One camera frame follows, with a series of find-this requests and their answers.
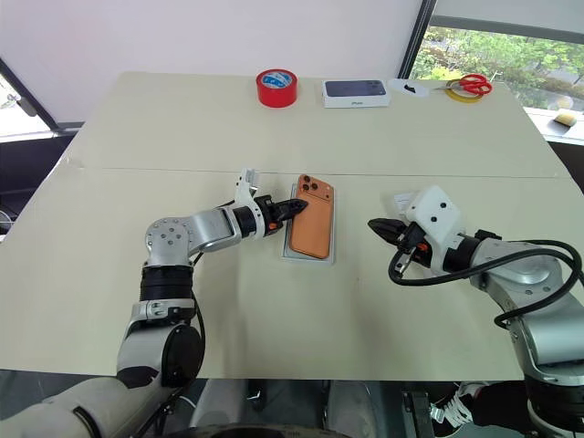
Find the white box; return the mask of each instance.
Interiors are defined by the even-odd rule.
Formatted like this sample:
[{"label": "white box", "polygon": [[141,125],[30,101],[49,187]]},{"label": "white box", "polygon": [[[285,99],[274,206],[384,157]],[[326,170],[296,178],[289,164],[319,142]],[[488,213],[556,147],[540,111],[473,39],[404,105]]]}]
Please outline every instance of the white box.
[{"label": "white box", "polygon": [[387,107],[390,93],[379,79],[323,80],[322,100],[325,108]]}]

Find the yellow tape roll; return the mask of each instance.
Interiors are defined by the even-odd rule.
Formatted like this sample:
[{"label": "yellow tape roll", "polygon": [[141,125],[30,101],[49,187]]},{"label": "yellow tape roll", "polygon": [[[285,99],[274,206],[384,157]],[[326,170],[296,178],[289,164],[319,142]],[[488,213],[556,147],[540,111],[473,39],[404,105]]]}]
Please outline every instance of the yellow tape roll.
[{"label": "yellow tape roll", "polygon": [[[450,87],[451,85],[453,85],[455,82],[458,82],[459,80],[460,79],[449,80],[448,82],[446,82],[446,87]],[[444,92],[446,93],[446,96],[448,96],[450,99],[458,100],[459,102],[463,102],[463,103],[475,103],[483,98],[483,96],[481,96],[481,95],[476,95],[476,96],[472,96],[472,97],[471,96],[461,96],[453,89],[445,89]]]}]

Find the red tape roll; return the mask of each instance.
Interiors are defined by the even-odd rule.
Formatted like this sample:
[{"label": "red tape roll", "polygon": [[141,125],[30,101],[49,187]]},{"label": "red tape roll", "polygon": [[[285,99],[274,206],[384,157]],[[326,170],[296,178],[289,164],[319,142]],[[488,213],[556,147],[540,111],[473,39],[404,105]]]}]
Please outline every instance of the red tape roll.
[{"label": "red tape roll", "polygon": [[257,75],[255,83],[259,101],[268,107],[283,108],[296,100],[298,79],[291,71],[271,68]]}]

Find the yellow sponge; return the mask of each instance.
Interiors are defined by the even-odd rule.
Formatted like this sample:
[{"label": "yellow sponge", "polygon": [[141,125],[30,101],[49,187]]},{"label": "yellow sponge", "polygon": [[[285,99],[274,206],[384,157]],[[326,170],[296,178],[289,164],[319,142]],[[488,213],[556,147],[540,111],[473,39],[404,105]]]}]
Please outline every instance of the yellow sponge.
[{"label": "yellow sponge", "polygon": [[554,120],[557,123],[561,123],[562,125],[566,125],[568,127],[574,126],[576,124],[576,116],[567,112],[559,113]]}]

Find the phone case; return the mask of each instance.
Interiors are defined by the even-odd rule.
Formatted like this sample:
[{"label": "phone case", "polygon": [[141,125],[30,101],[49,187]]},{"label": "phone case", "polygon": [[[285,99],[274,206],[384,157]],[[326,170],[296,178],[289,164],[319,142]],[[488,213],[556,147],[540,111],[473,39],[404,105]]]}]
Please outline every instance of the phone case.
[{"label": "phone case", "polygon": [[296,197],[308,202],[290,230],[289,246],[307,256],[327,258],[334,209],[334,189],[327,182],[300,175]]}]

